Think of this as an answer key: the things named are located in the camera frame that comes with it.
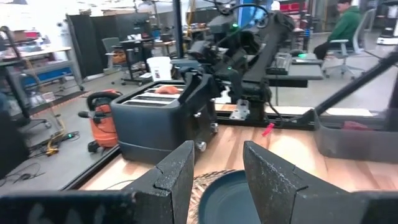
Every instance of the wooden table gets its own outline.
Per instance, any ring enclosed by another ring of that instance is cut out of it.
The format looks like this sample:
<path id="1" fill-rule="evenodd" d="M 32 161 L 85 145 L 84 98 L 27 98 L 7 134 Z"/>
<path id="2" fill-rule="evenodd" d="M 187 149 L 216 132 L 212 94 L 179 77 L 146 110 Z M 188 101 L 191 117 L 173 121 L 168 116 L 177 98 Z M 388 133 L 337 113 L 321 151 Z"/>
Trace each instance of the wooden table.
<path id="1" fill-rule="evenodd" d="M 302 114 L 308 108 L 276 107 L 281 113 Z M 233 110 L 231 105 L 216 105 L 217 110 Z M 332 109 L 334 115 L 371 116 L 368 110 Z M 225 169 L 243 169 L 243 142 L 252 140 L 297 167 L 347 191 L 396 190 L 398 165 L 377 162 L 331 159 L 321 155 L 312 132 L 274 129 L 262 137 L 264 128 L 220 126 L 219 132 L 195 165 L 195 176 Z M 125 180 L 134 180 L 153 168 L 153 165 L 128 162 L 121 156 L 115 158 L 81 189 L 103 190 Z M 130 182 L 115 185 L 121 189 Z"/>

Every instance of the dark plate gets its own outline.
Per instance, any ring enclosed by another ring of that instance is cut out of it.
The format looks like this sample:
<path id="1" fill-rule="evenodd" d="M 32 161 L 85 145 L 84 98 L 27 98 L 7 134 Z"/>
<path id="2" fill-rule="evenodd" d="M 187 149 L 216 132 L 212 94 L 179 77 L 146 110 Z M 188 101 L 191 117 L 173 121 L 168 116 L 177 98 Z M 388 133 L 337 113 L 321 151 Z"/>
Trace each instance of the dark plate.
<path id="1" fill-rule="evenodd" d="M 226 174 L 210 184 L 200 199 L 199 223 L 260 223 L 244 170 Z"/>

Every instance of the white chair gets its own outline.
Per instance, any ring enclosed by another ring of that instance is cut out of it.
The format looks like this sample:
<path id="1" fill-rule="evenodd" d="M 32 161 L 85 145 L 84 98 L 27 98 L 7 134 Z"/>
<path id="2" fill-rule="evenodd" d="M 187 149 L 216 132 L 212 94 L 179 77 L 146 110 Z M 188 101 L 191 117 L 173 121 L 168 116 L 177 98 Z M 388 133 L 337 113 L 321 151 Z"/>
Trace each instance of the white chair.
<path id="1" fill-rule="evenodd" d="M 355 31 L 354 37 L 352 39 L 353 46 L 348 47 L 346 43 L 349 40 L 332 40 L 330 43 L 339 43 L 340 49 L 330 49 L 328 53 L 331 53 L 334 57 L 338 59 L 343 59 L 342 65 L 332 66 L 332 67 L 325 67 L 323 68 L 323 74 L 329 78 L 330 71 L 339 70 L 341 75 L 344 75 L 346 72 L 350 72 L 351 79 L 355 79 L 355 75 L 353 70 L 357 71 L 364 71 L 362 68 L 349 66 L 346 64 L 347 58 L 359 55 L 365 51 L 365 28 L 369 21 L 371 21 L 372 16 L 374 14 L 375 9 L 370 9 L 369 11 L 365 12 L 362 17 L 361 23 L 359 24 L 358 28 Z"/>

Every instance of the red object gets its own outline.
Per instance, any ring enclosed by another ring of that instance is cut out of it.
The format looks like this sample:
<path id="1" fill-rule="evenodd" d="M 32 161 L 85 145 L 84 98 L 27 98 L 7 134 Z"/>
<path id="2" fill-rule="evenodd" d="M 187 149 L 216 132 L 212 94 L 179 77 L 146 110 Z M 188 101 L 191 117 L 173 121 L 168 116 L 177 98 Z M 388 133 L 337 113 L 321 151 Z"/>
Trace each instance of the red object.
<path id="1" fill-rule="evenodd" d="M 280 4 L 280 11 L 285 14 L 299 14 L 300 13 L 300 4 L 299 2 Z M 307 3 L 304 4 L 303 12 L 307 11 Z"/>
<path id="2" fill-rule="evenodd" d="M 36 39 L 39 37 L 39 35 L 36 31 L 25 31 L 25 36 L 26 36 L 26 38 L 29 38 L 29 39 Z"/>
<path id="3" fill-rule="evenodd" d="M 116 90 L 104 90 L 87 96 L 89 112 L 82 112 L 90 120 L 91 132 L 95 142 L 103 147 L 110 148 L 118 143 L 118 135 L 114 127 L 110 102 L 122 94 Z"/>
<path id="4" fill-rule="evenodd" d="M 358 131 L 372 131 L 371 128 L 366 125 L 360 124 L 355 121 L 345 121 L 343 125 L 343 129 L 345 130 L 358 130 Z"/>
<path id="5" fill-rule="evenodd" d="M 272 129 L 274 129 L 275 124 L 274 123 L 269 123 L 264 132 L 261 134 L 262 137 L 267 136 L 269 133 L 271 133 Z"/>

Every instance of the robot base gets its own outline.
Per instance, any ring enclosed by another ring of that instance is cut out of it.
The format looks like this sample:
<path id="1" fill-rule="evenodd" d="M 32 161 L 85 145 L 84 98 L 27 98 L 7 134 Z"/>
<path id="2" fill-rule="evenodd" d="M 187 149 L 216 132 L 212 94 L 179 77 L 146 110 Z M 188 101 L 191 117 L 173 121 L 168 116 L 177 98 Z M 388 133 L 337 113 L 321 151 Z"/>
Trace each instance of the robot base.
<path id="1" fill-rule="evenodd" d="M 398 37 L 379 37 L 379 38 L 377 38 L 377 44 L 379 44 L 379 45 L 397 45 Z"/>

